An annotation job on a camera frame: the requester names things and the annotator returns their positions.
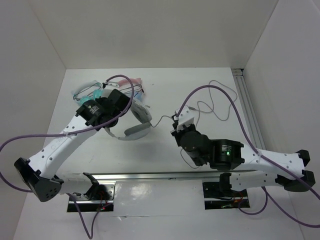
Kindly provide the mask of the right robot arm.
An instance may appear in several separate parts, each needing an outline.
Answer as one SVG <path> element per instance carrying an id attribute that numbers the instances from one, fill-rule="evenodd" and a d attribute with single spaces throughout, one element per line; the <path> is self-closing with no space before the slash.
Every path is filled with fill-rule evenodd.
<path id="1" fill-rule="evenodd" d="M 258 149 L 239 141 L 209 139 L 193 122 L 173 123 L 171 135 L 197 166 L 209 165 L 220 171 L 218 190 L 223 196 L 248 188 L 283 187 L 288 192 L 307 192 L 316 183 L 308 151 L 279 153 Z"/>

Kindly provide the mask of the teal headphones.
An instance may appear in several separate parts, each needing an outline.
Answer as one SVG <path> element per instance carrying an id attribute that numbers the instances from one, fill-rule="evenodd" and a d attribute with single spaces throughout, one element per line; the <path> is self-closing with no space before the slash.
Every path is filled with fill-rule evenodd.
<path id="1" fill-rule="evenodd" d="M 73 101 L 81 106 L 84 102 L 88 100 L 95 100 L 100 98 L 102 95 L 103 85 L 96 81 L 90 81 L 83 83 L 76 89 L 71 91 Z"/>

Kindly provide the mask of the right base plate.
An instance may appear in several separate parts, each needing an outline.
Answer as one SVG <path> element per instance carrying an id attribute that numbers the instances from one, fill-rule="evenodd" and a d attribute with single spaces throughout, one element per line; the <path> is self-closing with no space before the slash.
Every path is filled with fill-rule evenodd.
<path id="1" fill-rule="evenodd" d="M 239 204 L 241 208 L 250 208 L 246 190 L 222 192 L 218 182 L 203 182 L 202 188 L 205 210 L 237 209 Z"/>

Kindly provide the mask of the aluminium front rail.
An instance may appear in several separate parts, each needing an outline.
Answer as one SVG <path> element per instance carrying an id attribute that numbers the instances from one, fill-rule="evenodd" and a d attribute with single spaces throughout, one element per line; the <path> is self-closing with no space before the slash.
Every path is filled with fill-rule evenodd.
<path id="1" fill-rule="evenodd" d="M 148 173 L 91 173 L 97 181 L 156 181 L 156 180 L 195 180 L 216 179 L 222 171 L 184 171 Z"/>

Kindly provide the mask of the white grey headphones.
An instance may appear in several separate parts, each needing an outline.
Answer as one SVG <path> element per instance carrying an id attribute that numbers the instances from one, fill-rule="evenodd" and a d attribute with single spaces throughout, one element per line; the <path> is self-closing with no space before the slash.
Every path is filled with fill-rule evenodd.
<path id="1" fill-rule="evenodd" d="M 122 135 L 112 133 L 110 127 L 104 128 L 105 132 L 120 141 L 136 141 L 147 136 L 151 131 L 152 115 L 146 105 L 134 98 L 128 112 L 119 119 L 120 127 L 116 130 L 124 130 Z"/>

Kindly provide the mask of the left base plate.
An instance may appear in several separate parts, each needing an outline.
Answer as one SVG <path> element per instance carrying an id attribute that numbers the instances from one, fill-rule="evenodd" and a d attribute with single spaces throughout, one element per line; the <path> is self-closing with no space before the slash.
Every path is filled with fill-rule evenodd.
<path id="1" fill-rule="evenodd" d="M 78 211 L 73 199 L 82 213 L 113 212 L 115 190 L 115 181 L 103 181 L 99 184 L 98 190 L 93 196 L 72 193 L 72 197 L 69 197 L 67 212 L 75 213 Z"/>

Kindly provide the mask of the pink blue headphones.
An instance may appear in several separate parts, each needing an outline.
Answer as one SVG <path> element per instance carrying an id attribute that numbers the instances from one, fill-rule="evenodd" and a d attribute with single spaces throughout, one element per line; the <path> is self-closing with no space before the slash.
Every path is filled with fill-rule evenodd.
<path id="1" fill-rule="evenodd" d="M 145 96 L 145 91 L 142 84 L 141 78 L 131 78 L 130 79 L 133 84 L 133 90 L 134 90 L 134 99 L 143 101 Z M 132 95 L 132 87 L 130 82 L 127 79 L 122 79 L 118 83 L 119 90 L 125 94 L 128 97 L 131 97 Z"/>

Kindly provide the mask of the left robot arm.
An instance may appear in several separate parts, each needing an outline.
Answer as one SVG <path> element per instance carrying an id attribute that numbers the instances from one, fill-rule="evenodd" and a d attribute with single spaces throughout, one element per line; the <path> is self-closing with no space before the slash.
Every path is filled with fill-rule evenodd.
<path id="1" fill-rule="evenodd" d="M 57 194 L 83 195 L 92 200 L 106 188 L 89 173 L 58 177 L 58 169 L 64 161 L 88 138 L 101 128 L 113 127 L 124 115 L 133 98 L 113 89 L 107 97 L 84 102 L 75 116 L 46 147 L 28 159 L 19 158 L 14 167 L 23 182 L 41 202 L 47 202 Z"/>

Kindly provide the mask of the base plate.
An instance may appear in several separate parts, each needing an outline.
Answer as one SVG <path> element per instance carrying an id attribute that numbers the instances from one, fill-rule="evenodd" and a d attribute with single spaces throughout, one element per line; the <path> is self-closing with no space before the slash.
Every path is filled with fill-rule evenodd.
<path id="1" fill-rule="evenodd" d="M 75 213 L 78 211 L 73 199 L 82 213 L 113 212 L 115 190 L 115 181 L 103 181 L 99 184 L 98 190 L 93 196 L 72 193 L 72 197 L 69 197 L 67 212 Z"/>
<path id="2" fill-rule="evenodd" d="M 202 188 L 205 210 L 237 209 L 239 204 L 241 208 L 250 208 L 246 190 L 222 192 L 218 182 L 203 182 Z"/>

